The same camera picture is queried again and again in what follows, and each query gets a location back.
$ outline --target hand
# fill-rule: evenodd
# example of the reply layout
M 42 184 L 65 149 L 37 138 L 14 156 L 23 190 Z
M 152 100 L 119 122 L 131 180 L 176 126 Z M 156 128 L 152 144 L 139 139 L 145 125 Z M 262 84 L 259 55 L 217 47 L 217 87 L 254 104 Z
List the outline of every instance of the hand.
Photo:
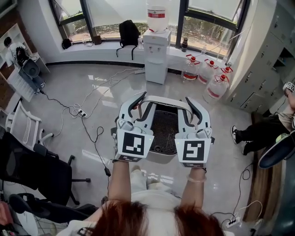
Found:
M 290 92 L 291 92 L 291 90 L 289 88 L 286 88 L 284 91 L 285 96 L 288 97 Z

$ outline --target cabinet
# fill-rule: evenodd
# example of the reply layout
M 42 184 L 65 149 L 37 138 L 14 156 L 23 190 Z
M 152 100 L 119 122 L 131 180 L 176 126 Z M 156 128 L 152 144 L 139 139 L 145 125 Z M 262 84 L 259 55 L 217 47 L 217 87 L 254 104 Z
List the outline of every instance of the cabinet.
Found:
M 267 110 L 267 104 L 264 97 L 252 93 L 252 95 L 241 105 L 241 109 L 247 112 L 264 113 Z
M 283 96 L 283 84 L 294 68 L 295 20 L 277 3 L 262 46 L 226 103 L 247 112 L 264 113 Z

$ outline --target red hair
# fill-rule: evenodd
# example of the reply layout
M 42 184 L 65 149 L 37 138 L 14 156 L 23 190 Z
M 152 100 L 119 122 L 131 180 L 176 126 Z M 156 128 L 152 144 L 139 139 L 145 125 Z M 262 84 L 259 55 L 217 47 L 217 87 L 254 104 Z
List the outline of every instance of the red hair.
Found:
M 179 236 L 224 236 L 219 221 L 193 206 L 174 209 Z
M 146 206 L 139 202 L 117 201 L 102 209 L 91 236 L 145 236 Z M 218 220 L 193 206 L 174 209 L 179 236 L 224 236 Z
M 102 209 L 102 216 L 92 236 L 144 236 L 146 206 L 139 202 L 111 202 Z

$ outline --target plastic water bottle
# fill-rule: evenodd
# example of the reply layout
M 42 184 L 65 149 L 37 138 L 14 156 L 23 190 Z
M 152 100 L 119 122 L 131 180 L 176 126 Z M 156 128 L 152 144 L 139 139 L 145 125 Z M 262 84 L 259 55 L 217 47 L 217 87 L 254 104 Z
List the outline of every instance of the plastic water bottle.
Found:
M 193 81 L 198 77 L 200 61 L 196 61 L 195 57 L 191 54 L 186 55 L 188 60 L 185 62 L 183 70 L 181 72 L 181 77 L 183 82 Z
M 225 74 L 226 76 L 227 76 L 227 78 L 229 79 L 229 81 L 231 80 L 231 75 L 232 75 L 232 72 L 234 72 L 233 70 L 232 70 L 232 68 L 230 68 L 230 67 L 225 67 L 225 68 L 219 68 L 219 69 L 217 69 L 217 73 L 216 73 L 216 75 L 217 76 L 220 76 L 220 75 L 222 75 L 222 74 Z
M 168 27 L 171 0 L 147 0 L 147 24 L 154 31 L 164 31 Z
M 143 49 L 143 40 L 141 36 L 138 37 L 138 49 Z
M 214 61 L 212 61 L 212 60 L 209 61 L 209 59 L 204 60 L 202 66 L 200 68 L 198 80 L 203 84 L 207 84 L 216 75 L 217 68 L 218 68 L 218 66 L 214 65 Z
M 215 76 L 203 93 L 204 100 L 210 104 L 217 102 L 225 94 L 229 85 L 230 83 L 226 75 Z

